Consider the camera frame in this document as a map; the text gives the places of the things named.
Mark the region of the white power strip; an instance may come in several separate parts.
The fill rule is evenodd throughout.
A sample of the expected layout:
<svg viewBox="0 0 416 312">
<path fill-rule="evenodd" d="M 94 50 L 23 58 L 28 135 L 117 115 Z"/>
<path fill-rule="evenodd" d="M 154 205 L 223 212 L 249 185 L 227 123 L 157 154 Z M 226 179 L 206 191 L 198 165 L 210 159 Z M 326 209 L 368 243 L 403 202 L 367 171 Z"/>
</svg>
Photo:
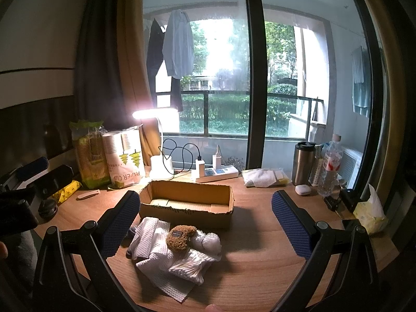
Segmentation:
<svg viewBox="0 0 416 312">
<path fill-rule="evenodd" d="M 219 169 L 205 168 L 201 176 L 196 176 L 196 171 L 193 171 L 192 176 L 197 183 L 209 183 L 237 178 L 238 174 L 239 171 L 234 166 L 224 166 Z"/>
</svg>

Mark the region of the hanging black trousers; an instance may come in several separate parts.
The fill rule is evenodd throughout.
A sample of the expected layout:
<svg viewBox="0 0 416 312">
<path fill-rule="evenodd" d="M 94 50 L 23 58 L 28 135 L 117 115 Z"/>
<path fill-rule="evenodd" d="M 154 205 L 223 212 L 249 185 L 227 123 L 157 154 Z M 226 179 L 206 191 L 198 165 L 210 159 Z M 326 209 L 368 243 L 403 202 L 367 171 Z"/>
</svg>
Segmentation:
<svg viewBox="0 0 416 312">
<path fill-rule="evenodd" d="M 162 47 L 164 43 L 164 32 L 160 25 L 154 19 L 150 28 L 149 43 L 147 48 L 147 76 L 149 81 L 149 90 L 154 105 L 157 102 L 156 96 L 156 76 L 164 60 Z M 171 107 L 176 108 L 178 112 L 183 111 L 183 101 L 181 94 L 180 80 L 171 79 Z"/>
</svg>

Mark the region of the steel thermos mug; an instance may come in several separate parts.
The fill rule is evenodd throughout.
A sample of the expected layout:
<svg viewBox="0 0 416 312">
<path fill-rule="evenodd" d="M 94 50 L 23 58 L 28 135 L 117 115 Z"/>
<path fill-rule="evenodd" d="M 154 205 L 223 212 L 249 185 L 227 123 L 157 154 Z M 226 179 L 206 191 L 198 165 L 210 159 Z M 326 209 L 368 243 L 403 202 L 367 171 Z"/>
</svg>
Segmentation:
<svg viewBox="0 0 416 312">
<path fill-rule="evenodd" d="M 306 185 L 315 160 L 316 144 L 312 142 L 298 142 L 295 145 L 292 167 L 292 183 Z"/>
</svg>

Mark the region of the brown plush toy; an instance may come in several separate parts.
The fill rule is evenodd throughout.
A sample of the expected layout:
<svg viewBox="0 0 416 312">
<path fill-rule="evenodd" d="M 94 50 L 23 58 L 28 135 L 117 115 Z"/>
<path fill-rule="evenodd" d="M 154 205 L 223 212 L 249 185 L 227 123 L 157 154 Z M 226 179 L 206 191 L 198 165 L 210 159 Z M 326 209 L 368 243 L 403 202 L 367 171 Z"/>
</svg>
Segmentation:
<svg viewBox="0 0 416 312">
<path fill-rule="evenodd" d="M 187 251 L 188 244 L 196 232 L 195 226 L 177 225 L 168 232 L 166 245 L 173 253 L 182 254 Z"/>
</svg>

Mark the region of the cotton swab pack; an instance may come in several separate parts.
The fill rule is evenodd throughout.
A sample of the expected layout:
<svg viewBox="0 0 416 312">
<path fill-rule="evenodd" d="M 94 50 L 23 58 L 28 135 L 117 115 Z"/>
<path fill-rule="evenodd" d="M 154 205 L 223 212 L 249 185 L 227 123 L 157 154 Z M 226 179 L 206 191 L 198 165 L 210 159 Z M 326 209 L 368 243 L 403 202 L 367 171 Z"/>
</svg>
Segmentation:
<svg viewBox="0 0 416 312">
<path fill-rule="evenodd" d="M 194 284 L 204 283 L 204 273 L 218 258 L 202 253 L 195 249 L 188 249 L 182 257 L 168 269 L 170 274 L 185 279 Z"/>
</svg>

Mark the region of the white textured cloth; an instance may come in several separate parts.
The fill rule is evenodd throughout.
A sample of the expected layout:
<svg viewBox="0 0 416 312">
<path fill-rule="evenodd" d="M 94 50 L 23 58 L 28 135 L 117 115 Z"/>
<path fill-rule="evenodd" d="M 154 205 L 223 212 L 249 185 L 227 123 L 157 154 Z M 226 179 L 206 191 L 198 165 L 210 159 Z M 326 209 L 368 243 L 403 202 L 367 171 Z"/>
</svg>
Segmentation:
<svg viewBox="0 0 416 312">
<path fill-rule="evenodd" d="M 185 253 L 173 253 L 167 247 L 166 237 L 171 229 L 170 223 L 158 218 L 142 219 L 139 225 L 129 229 L 129 232 L 133 234 L 133 240 L 126 251 L 126 256 L 135 262 L 137 269 L 154 286 L 182 303 L 197 284 L 168 272 L 173 263 Z M 190 242 L 188 249 L 193 249 Z"/>
</svg>

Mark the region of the white desk lamp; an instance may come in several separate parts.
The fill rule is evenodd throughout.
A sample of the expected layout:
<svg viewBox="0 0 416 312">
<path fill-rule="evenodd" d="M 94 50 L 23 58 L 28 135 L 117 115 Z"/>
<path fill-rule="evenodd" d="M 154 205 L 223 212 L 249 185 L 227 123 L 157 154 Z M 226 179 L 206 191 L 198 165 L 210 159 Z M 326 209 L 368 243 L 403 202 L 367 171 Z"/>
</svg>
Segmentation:
<svg viewBox="0 0 416 312">
<path fill-rule="evenodd" d="M 142 124 L 145 146 L 150 152 L 150 179 L 172 180 L 175 172 L 171 157 L 164 154 L 164 129 L 178 124 L 178 110 L 172 107 L 141 109 L 133 112 L 133 118 Z"/>
</svg>

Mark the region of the clear water bottle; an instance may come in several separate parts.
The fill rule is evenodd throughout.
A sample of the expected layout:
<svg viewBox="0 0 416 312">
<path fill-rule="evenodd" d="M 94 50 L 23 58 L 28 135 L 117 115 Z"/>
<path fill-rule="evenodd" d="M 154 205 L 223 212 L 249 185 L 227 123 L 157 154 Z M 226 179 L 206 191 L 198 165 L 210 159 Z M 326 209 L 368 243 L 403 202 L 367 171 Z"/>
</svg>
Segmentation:
<svg viewBox="0 0 416 312">
<path fill-rule="evenodd" d="M 322 197 L 328 197 L 332 194 L 342 158 L 341 136 L 333 134 L 332 140 L 324 149 L 324 160 L 317 186 L 317 192 Z"/>
</svg>

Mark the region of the beige folding knife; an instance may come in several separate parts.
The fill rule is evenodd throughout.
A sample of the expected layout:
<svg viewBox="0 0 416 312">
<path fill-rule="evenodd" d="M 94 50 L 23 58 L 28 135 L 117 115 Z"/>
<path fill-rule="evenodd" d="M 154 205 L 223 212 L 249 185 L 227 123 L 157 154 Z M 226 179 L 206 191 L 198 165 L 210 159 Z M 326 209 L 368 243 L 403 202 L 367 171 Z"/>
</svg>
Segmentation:
<svg viewBox="0 0 416 312">
<path fill-rule="evenodd" d="M 100 190 L 92 190 L 89 192 L 84 192 L 82 194 L 77 195 L 77 200 L 84 200 L 93 196 L 100 194 Z"/>
</svg>

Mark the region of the yellow tissue pack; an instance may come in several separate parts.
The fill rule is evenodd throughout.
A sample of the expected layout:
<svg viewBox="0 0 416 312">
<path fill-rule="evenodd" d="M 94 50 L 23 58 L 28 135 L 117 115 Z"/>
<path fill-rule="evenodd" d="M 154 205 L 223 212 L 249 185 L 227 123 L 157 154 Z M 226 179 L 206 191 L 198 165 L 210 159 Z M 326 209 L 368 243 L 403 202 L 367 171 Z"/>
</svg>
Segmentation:
<svg viewBox="0 0 416 312">
<path fill-rule="evenodd" d="M 368 184 L 370 196 L 365 202 L 357 203 L 353 215 L 366 229 L 368 235 L 381 232 L 388 224 L 388 218 L 384 214 L 380 199 L 375 188 Z"/>
</svg>

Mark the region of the brown curtain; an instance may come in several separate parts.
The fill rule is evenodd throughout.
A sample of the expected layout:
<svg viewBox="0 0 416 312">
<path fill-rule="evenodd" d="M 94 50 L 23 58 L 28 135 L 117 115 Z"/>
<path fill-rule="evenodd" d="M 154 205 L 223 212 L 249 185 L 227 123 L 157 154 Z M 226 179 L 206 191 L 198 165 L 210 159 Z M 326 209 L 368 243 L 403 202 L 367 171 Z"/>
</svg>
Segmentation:
<svg viewBox="0 0 416 312">
<path fill-rule="evenodd" d="M 134 112 L 153 107 L 145 60 L 143 0 L 118 0 L 116 34 L 123 101 L 132 125 Z"/>
</svg>

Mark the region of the black balcony railing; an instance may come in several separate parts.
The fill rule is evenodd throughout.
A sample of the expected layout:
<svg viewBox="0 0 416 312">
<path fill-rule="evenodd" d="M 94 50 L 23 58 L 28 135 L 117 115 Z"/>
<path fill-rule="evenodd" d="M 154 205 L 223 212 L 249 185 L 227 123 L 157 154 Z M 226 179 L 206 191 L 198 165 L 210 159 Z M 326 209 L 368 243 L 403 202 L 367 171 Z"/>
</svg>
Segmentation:
<svg viewBox="0 0 416 312">
<path fill-rule="evenodd" d="M 309 138 L 324 110 L 324 101 L 319 98 L 275 92 L 266 98 L 267 139 Z M 249 92 L 184 91 L 181 100 L 182 111 L 161 117 L 164 132 L 197 137 L 248 136 Z"/>
</svg>

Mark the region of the brown cardboard box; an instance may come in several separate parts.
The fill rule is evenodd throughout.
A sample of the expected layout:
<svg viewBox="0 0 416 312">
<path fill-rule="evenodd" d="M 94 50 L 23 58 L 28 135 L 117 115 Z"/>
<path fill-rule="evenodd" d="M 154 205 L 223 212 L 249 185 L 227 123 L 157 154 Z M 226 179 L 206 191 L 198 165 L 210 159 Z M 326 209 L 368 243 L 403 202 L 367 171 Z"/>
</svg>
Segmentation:
<svg viewBox="0 0 416 312">
<path fill-rule="evenodd" d="M 229 229 L 234 207 L 232 188 L 176 181 L 151 181 L 139 192 L 141 218 L 199 229 Z"/>
</svg>

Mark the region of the wipes pack on table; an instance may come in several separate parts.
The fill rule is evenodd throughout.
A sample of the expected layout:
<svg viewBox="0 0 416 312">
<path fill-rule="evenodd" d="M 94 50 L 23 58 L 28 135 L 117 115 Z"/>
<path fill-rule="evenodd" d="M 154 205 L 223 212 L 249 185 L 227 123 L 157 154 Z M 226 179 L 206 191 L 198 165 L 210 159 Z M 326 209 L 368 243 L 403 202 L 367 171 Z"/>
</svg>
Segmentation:
<svg viewBox="0 0 416 312">
<path fill-rule="evenodd" d="M 290 178 L 281 169 L 258 168 L 242 171 L 246 187 L 268 188 L 291 183 Z"/>
</svg>

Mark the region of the paper cup pack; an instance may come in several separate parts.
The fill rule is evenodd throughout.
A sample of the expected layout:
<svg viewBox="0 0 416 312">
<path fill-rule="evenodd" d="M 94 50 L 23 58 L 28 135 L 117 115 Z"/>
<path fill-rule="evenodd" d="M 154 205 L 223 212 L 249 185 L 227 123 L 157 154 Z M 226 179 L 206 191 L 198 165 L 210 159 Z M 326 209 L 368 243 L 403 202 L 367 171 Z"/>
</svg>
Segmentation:
<svg viewBox="0 0 416 312">
<path fill-rule="evenodd" d="M 102 141 L 111 187 L 122 189 L 138 184 L 145 176 L 139 127 L 105 132 Z"/>
</svg>

